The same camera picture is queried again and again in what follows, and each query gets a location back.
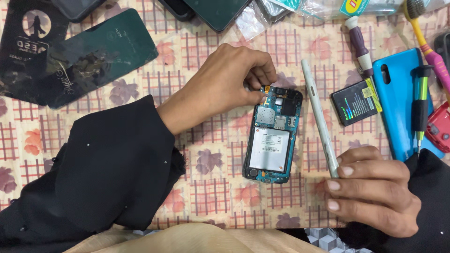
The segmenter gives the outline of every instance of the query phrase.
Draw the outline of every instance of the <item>patterned tablecloth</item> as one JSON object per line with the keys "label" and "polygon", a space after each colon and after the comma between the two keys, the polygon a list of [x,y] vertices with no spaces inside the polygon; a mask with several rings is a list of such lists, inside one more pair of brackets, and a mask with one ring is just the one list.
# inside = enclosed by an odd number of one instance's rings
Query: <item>patterned tablecloth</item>
{"label": "patterned tablecloth", "polygon": [[[0,33],[7,7],[8,0],[0,0]],[[243,179],[241,167],[253,107],[214,116],[176,137],[175,145],[188,161],[187,173],[175,184],[150,228],[165,229],[186,222],[206,222],[221,228],[340,224],[324,205],[324,180],[329,173],[306,96],[300,66],[303,58],[313,71],[336,154],[373,145],[385,159],[391,159],[380,114],[344,128],[329,98],[332,92],[361,80],[343,20],[323,22],[291,14],[246,42],[235,25],[216,34],[198,19],[181,23],[157,0],[108,0],[82,23],[71,24],[67,38],[127,8],[140,13],[157,45],[156,60],[59,110],[0,98],[0,210],[20,196],[24,185],[50,170],[51,158],[67,141],[75,120],[147,94],[153,95],[156,105],[161,104],[183,87],[222,43],[269,52],[279,77],[276,85],[298,89],[306,98],[290,180],[271,185]],[[447,21],[447,8],[421,17],[425,37],[432,39]],[[417,46],[411,25],[400,15],[361,18],[360,26],[373,60]],[[444,95],[439,93],[436,80],[432,78],[429,85],[434,105],[441,105]]]}

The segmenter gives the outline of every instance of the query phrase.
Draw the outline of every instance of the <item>human hand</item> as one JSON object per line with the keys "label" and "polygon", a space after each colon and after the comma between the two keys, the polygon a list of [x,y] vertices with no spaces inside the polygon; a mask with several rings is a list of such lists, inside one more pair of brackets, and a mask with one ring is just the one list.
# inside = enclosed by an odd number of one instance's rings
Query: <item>human hand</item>
{"label": "human hand", "polygon": [[337,161],[340,179],[328,180],[325,187],[333,198],[327,200],[330,212],[393,237],[417,233],[421,201],[408,190],[410,172],[404,163],[383,160],[373,146],[350,149]]}
{"label": "human hand", "polygon": [[[245,90],[244,80],[256,91]],[[169,131],[176,135],[214,115],[260,103],[266,99],[258,91],[261,85],[276,81],[275,66],[268,53],[222,44],[157,111]]]}

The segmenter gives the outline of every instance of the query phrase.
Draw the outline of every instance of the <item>blue phone case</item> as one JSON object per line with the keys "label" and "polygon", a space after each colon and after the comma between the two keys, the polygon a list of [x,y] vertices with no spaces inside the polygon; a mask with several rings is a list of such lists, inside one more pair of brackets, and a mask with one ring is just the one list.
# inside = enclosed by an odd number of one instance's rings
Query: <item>blue phone case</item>
{"label": "blue phone case", "polygon": [[[389,84],[383,80],[383,65],[387,66],[391,78]],[[414,69],[422,65],[422,56],[418,48],[385,57],[373,64],[375,87],[383,108],[382,117],[392,157],[402,162],[417,150],[415,133],[411,131],[411,106],[419,94],[419,78],[415,77]],[[430,115],[434,110],[430,92],[427,98]],[[430,150],[439,158],[444,157],[444,153],[426,137],[423,138],[421,148]]]}

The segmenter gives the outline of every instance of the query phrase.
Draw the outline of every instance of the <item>barcode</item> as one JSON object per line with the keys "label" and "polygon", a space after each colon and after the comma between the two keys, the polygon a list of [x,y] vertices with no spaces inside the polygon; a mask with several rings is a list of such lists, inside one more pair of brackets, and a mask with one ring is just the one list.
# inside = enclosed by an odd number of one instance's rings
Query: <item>barcode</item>
{"label": "barcode", "polygon": [[372,103],[372,99],[370,97],[367,98],[367,102],[369,103],[370,109],[373,110],[375,107],[374,107],[374,104]]}
{"label": "barcode", "polygon": [[279,150],[276,148],[268,148],[268,147],[265,147],[262,150],[267,152],[279,152]]}

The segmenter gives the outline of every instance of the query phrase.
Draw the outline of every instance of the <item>gray tiled floor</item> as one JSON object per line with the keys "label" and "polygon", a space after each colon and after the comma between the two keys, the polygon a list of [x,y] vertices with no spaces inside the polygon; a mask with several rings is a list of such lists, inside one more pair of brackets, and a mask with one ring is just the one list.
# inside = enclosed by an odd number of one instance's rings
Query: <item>gray tiled floor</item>
{"label": "gray tiled floor", "polygon": [[366,248],[360,250],[348,248],[329,228],[305,228],[305,231],[312,245],[331,253],[372,253]]}

